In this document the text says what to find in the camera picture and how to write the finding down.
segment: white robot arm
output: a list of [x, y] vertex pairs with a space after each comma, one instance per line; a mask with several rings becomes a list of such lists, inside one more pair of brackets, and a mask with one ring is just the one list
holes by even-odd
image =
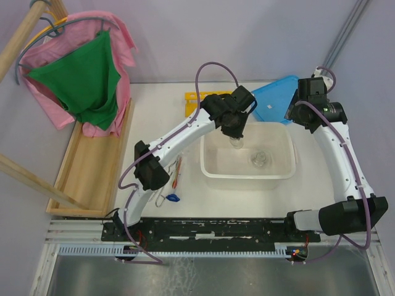
[[[299, 80], [298, 89], [285, 118], [305, 126], [316, 138], [330, 171], [336, 203], [319, 210], [288, 213], [286, 222], [290, 231], [323, 231], [327, 235], [366, 231], [368, 223], [364, 202], [367, 200], [370, 227], [374, 227], [383, 216], [388, 209], [388, 203], [385, 197], [376, 197], [366, 181], [349, 139], [347, 117], [343, 107], [337, 102], [329, 102], [326, 98], [325, 82], [322, 77]], [[152, 192], [164, 186], [169, 179], [164, 167], [185, 147], [219, 127], [226, 136], [242, 138], [248, 115], [256, 104], [254, 96], [242, 86], [231, 95], [210, 95], [202, 102], [201, 109], [196, 111], [199, 111], [196, 118], [187, 118], [168, 134], [149, 145], [142, 141], [137, 143], [137, 189], [133, 198], [128, 200], [126, 209], [123, 209], [127, 211], [125, 224], [132, 226], [138, 223]], [[343, 147], [345, 145], [353, 159], [352, 163]], [[361, 187], [368, 197], [365, 200], [361, 200]], [[123, 215], [119, 215], [119, 218], [123, 224]]]

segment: white table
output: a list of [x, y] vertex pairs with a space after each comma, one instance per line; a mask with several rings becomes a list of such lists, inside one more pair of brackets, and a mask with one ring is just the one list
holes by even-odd
[[[265, 83], [242, 83], [252, 91]], [[234, 90], [234, 83], [201, 83], [200, 91]], [[185, 92], [194, 90], [193, 83], [132, 84], [131, 96], [135, 112], [130, 128], [123, 170], [134, 160], [134, 146], [139, 140], [149, 143], [183, 121]], [[200, 141], [185, 149], [177, 195], [177, 203], [166, 200], [160, 208], [149, 202], [143, 216], [158, 217], [285, 217], [295, 210], [317, 209], [332, 204], [333, 189], [322, 151], [303, 127], [287, 126], [297, 150], [295, 175], [272, 191], [235, 191], [209, 188], [200, 169]], [[125, 181], [133, 180], [133, 171]], [[115, 206], [124, 207], [130, 189], [118, 190]]]

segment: yellow object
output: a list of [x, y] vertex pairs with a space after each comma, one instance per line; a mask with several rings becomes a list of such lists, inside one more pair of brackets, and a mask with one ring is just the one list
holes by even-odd
[[[201, 91], [200, 100], [204, 100], [209, 94], [231, 94], [231, 91]], [[186, 92], [185, 93], [185, 117], [190, 116], [198, 106], [198, 97], [196, 92]]]
[[[66, 22], [66, 20], [67, 20], [67, 17], [64, 17], [64, 18], [62, 18], [61, 20], [56, 21], [54, 25], [55, 25], [55, 26], [59, 26], [59, 25], [63, 24], [64, 22]], [[36, 34], [36, 36], [34, 36], [29, 42], [27, 42], [25, 48], [28, 47], [37, 37], [39, 37], [41, 34], [47, 32], [47, 31], [50, 30], [50, 29], [52, 29], [52, 27], [51, 27], [51, 26], [48, 26], [48, 27], [42, 29], [40, 32], [38, 32], [38, 33]]]

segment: green towel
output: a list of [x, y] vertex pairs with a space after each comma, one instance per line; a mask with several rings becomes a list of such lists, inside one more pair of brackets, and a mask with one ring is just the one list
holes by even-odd
[[108, 31], [63, 58], [34, 68], [28, 76], [47, 86], [80, 122], [106, 130], [117, 115], [115, 90], [120, 75], [112, 60]]

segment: clear plastic container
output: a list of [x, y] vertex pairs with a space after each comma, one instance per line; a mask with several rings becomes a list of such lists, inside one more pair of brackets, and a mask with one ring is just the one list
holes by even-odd
[[243, 134], [240, 149], [220, 129], [201, 138], [201, 170], [210, 187], [271, 190], [295, 174], [294, 147], [285, 125], [250, 123]]

